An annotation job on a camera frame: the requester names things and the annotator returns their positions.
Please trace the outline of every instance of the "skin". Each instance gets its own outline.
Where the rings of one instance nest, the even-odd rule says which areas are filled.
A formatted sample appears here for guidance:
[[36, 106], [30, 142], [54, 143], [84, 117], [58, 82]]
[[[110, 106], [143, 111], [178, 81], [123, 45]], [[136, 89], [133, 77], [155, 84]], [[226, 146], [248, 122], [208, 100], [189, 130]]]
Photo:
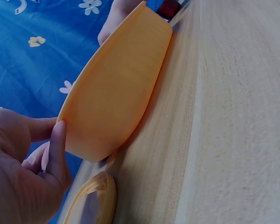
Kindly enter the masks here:
[[[0, 109], [0, 223], [47, 223], [71, 183], [66, 124]], [[26, 160], [32, 142], [50, 139]]]
[[118, 25], [139, 5], [143, 0], [114, 0], [108, 18], [98, 35], [98, 42], [102, 45], [114, 32]]

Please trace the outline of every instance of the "wooden surface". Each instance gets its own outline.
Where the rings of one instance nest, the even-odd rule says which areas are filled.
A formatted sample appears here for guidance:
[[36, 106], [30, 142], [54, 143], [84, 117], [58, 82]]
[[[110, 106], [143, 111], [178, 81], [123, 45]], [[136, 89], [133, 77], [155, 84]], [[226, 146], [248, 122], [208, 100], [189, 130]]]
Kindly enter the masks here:
[[114, 223], [280, 223], [280, 0], [192, 0], [140, 126], [106, 166]]

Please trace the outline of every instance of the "orange plastic container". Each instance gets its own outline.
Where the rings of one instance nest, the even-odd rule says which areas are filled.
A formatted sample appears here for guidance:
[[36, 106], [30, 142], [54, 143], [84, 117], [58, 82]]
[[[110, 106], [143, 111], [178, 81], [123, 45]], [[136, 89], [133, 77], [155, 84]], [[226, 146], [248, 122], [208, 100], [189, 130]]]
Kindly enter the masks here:
[[152, 94], [172, 35], [142, 2], [93, 55], [58, 121], [68, 124], [66, 151], [97, 162], [132, 134]]

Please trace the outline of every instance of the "blue bedsheet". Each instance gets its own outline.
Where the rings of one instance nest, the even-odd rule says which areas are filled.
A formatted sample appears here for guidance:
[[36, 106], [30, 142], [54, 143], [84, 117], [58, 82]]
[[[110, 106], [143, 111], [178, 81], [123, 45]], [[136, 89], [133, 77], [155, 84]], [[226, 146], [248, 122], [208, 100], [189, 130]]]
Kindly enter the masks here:
[[[147, 4], [156, 10], [162, 2]], [[0, 0], [0, 107], [35, 118], [56, 117], [99, 47], [97, 36], [111, 4], [112, 0]], [[67, 153], [66, 160], [75, 177], [81, 159]]]

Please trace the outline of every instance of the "red object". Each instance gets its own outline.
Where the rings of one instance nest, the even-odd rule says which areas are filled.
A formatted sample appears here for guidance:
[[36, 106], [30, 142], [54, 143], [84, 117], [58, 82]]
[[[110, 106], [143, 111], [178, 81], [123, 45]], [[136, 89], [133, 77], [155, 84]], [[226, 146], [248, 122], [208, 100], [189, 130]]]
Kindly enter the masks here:
[[164, 0], [157, 14], [164, 19], [171, 20], [181, 9], [181, 4], [177, 0]]

